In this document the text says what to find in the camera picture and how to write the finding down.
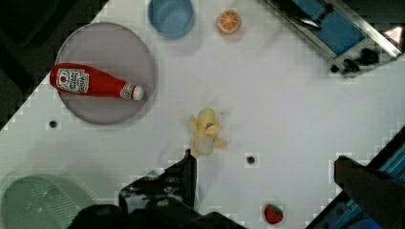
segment orange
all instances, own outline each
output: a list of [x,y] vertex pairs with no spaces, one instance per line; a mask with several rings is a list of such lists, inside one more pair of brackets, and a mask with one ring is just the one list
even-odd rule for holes
[[242,25],[241,17],[234,10],[225,11],[218,20],[218,29],[223,35],[231,35]]

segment white table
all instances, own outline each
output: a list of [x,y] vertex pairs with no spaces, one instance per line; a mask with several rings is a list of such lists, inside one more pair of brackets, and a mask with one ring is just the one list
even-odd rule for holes
[[[137,176],[181,159],[189,116],[211,107],[229,146],[199,158],[200,212],[248,228],[304,228],[340,192],[331,166],[338,155],[367,163],[405,122],[401,60],[355,79],[330,76],[327,61],[255,0],[193,0],[196,25],[179,40],[154,31],[147,4],[111,0],[94,22],[124,25],[151,49],[160,71],[153,107],[118,125],[89,124],[62,105],[47,77],[0,132],[0,177],[74,176],[117,203]],[[229,8],[243,18],[236,38],[214,26]],[[284,210],[279,225],[262,219],[268,202]]]

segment ketchup bottle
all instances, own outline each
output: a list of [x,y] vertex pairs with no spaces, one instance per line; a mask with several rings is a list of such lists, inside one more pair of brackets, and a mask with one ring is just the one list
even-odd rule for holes
[[133,100],[143,98],[141,86],[81,64],[60,63],[55,65],[51,70],[50,82],[57,90],[64,93]]

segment round plate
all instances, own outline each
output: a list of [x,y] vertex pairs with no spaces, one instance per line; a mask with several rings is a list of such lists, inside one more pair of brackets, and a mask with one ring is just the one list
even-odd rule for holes
[[55,62],[88,65],[145,90],[141,101],[59,93],[73,114],[91,123],[121,122],[142,109],[153,94],[153,57],[142,40],[121,25],[103,22],[80,28],[65,41]]

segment ketchup label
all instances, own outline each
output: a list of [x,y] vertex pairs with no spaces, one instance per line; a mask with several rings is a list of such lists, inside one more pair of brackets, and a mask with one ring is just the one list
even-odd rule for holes
[[74,94],[87,93],[89,75],[82,69],[59,69],[56,84],[57,87]]

